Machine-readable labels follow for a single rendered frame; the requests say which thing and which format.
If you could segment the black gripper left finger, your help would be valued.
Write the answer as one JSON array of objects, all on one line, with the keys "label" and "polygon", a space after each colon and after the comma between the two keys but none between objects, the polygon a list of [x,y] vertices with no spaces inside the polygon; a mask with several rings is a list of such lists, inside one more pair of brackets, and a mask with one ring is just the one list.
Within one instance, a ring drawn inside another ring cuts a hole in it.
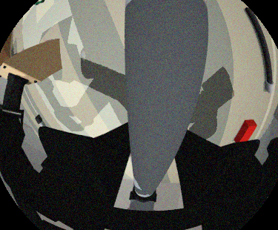
[{"label": "black gripper left finger", "polygon": [[104,204],[114,207],[130,156],[128,122],[94,138],[46,126],[38,135],[47,157],[87,170]]}]

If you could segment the black rod with grey end cap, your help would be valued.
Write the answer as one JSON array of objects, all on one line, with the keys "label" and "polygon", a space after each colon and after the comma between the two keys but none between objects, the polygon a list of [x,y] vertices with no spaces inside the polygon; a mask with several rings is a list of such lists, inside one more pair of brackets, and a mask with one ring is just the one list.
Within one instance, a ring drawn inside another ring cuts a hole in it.
[{"label": "black rod with grey end cap", "polygon": [[274,93],[274,82],[273,82],[273,72],[271,72],[271,60],[270,60],[270,53],[268,52],[268,44],[265,40],[265,35],[262,33],[261,25],[259,25],[258,19],[256,19],[255,14],[249,7],[246,7],[245,10],[247,11],[250,19],[253,22],[253,26],[256,29],[257,35],[259,37],[259,42],[262,45],[262,54],[264,54],[265,58],[265,69],[267,72],[267,79],[265,79],[265,90],[270,93]]}]

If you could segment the grey cylindrical post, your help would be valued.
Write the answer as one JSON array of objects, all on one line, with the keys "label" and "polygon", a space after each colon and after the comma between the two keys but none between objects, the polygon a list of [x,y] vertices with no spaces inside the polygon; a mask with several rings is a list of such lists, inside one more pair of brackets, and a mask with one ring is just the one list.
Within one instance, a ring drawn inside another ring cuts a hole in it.
[{"label": "grey cylindrical post", "polygon": [[154,209],[154,202],[148,201],[148,202],[139,202],[136,200],[130,200],[130,205],[127,210],[133,210],[133,211],[153,211]]}]

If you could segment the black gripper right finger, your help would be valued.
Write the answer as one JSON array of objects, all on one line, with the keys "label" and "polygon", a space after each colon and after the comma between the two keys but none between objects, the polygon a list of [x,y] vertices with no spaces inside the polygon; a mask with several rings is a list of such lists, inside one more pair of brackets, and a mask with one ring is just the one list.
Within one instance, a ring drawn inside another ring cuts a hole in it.
[{"label": "black gripper right finger", "polygon": [[174,157],[184,208],[199,205],[231,163],[255,154],[258,148],[259,139],[219,147],[187,130]]}]

